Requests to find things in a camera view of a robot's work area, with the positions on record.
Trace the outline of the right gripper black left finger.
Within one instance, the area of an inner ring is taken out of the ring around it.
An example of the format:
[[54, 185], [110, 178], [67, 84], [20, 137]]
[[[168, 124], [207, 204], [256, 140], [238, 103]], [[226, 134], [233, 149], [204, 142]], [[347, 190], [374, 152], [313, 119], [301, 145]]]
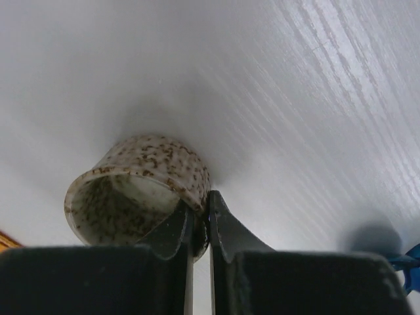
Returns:
[[9, 249], [2, 314], [191, 314], [194, 214], [185, 203], [138, 244]]

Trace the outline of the orange cartoon mouse placemat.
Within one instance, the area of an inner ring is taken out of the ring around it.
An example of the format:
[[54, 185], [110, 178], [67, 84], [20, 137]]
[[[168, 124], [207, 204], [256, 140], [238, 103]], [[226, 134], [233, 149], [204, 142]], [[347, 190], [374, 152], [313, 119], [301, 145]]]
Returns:
[[20, 248], [22, 245], [7, 234], [0, 232], [0, 252], [4, 252], [12, 248]]

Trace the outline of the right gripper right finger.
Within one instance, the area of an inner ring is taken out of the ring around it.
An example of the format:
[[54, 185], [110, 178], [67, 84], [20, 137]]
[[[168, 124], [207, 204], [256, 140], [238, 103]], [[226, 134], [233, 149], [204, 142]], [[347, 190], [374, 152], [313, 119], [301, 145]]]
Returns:
[[411, 314], [391, 265], [373, 253], [276, 251], [208, 195], [213, 314]]

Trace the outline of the speckled ceramic cup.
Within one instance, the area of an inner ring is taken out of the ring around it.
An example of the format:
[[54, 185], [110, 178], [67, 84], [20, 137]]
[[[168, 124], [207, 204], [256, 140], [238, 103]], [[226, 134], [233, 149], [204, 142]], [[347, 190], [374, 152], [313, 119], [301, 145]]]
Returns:
[[209, 170], [193, 149], [167, 136], [132, 136], [70, 184], [64, 214], [85, 245], [133, 245], [184, 202], [195, 218], [198, 261], [209, 244], [210, 190]]

